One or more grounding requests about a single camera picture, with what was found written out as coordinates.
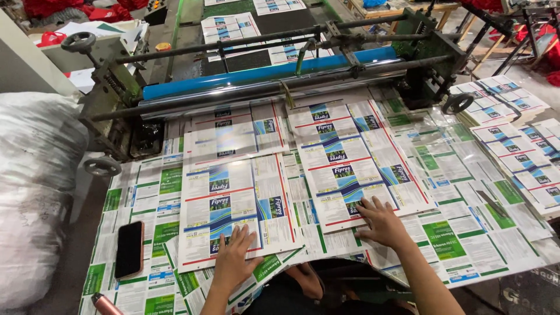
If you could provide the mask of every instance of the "smartphone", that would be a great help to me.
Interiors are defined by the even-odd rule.
[[[115,278],[137,274],[144,267],[144,222],[119,228],[116,245]]]

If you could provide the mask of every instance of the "floor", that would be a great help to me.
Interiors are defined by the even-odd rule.
[[[444,33],[451,33],[460,24],[466,11],[462,8],[453,12],[444,27]],[[461,42],[461,46],[467,46],[476,36],[482,23],[478,21],[471,28],[466,39]],[[492,42],[483,39],[481,47],[489,47]],[[478,70],[480,77],[490,76],[499,66],[499,62],[487,62]],[[537,97],[547,102],[553,109],[543,113],[537,120],[544,117],[558,116],[555,109],[560,108],[560,88],[553,87],[546,82],[542,76],[527,71],[523,66],[512,66],[506,75],[518,82],[521,86],[531,91]],[[468,76],[461,76],[460,82],[470,80]],[[27,313],[36,314],[77,314],[80,304],[80,297],[88,268],[91,250],[93,248],[97,224],[99,223],[101,208],[105,199],[107,183],[99,178],[92,178],[83,170],[78,174],[78,190],[76,200],[78,204],[72,212],[71,224],[67,229],[66,247],[58,264],[58,269],[54,274],[52,287],[44,299],[32,305]],[[486,281],[468,287],[468,290],[454,289],[452,293],[464,308],[467,314],[488,315],[498,314],[492,309],[498,306],[500,285],[497,280]],[[473,294],[483,297],[487,304],[480,302],[473,297]]]

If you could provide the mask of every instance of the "wooden table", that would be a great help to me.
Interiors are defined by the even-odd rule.
[[[410,7],[413,10],[419,10],[423,8],[424,10],[428,9],[430,5],[429,2],[412,2],[408,0],[389,0],[385,4],[382,4],[375,8],[363,8],[363,0],[348,0],[346,6],[351,12],[358,12],[362,18],[376,18],[376,17],[384,17],[384,16],[391,16],[391,15],[399,15],[402,14],[404,8]],[[444,15],[441,17],[440,23],[437,25],[437,30],[441,30],[447,19],[451,15],[451,12],[457,10],[458,7],[461,6],[460,2],[447,2],[447,3],[437,3],[434,7],[432,12],[443,12]],[[391,35],[397,25],[398,22],[391,23],[391,27],[388,29],[387,35]]]

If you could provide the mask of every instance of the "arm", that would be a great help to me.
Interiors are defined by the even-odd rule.
[[[407,276],[410,290],[416,297],[416,305],[422,315],[464,315],[451,292],[441,282],[432,267],[410,238],[403,223],[395,215],[391,205],[385,206],[373,197],[373,204],[362,198],[365,207],[357,206],[365,217],[370,231],[360,231],[356,237],[371,239],[381,245],[391,247],[400,259]]]
[[[200,315],[223,315],[227,307],[227,298],[234,292],[235,287],[247,280],[263,261],[262,257],[257,257],[248,263],[245,262],[247,249],[256,238],[256,232],[247,235],[248,230],[249,226],[246,224],[241,231],[239,226],[236,226],[227,246],[223,234],[220,234],[214,278]]]

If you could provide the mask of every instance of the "conveyor belt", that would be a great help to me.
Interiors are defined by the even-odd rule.
[[[246,2],[246,0],[232,2],[232,3],[244,3],[244,2]],[[228,3],[218,4],[211,7],[219,7],[222,5],[225,6],[227,4]],[[236,12],[238,10],[238,7],[232,7],[231,9],[233,10],[233,13],[224,12],[223,14],[225,15],[225,14],[240,13],[240,12]],[[306,27],[311,27],[313,25],[316,25],[315,19],[313,18],[313,15],[309,11],[309,9],[267,14],[261,16],[258,16],[255,11],[251,12],[251,14],[253,15],[253,19],[255,20],[255,23],[262,35],[303,29]],[[206,17],[206,15],[207,15],[207,8],[204,8],[204,16]],[[262,50],[250,54],[243,54],[227,59],[227,66],[230,72],[266,67],[271,65],[272,64],[270,63],[270,57],[268,55],[267,50]],[[205,59],[201,62],[200,69],[201,69],[202,76],[211,76],[211,75],[219,75],[222,73],[226,73],[222,61],[208,62],[208,59]]]

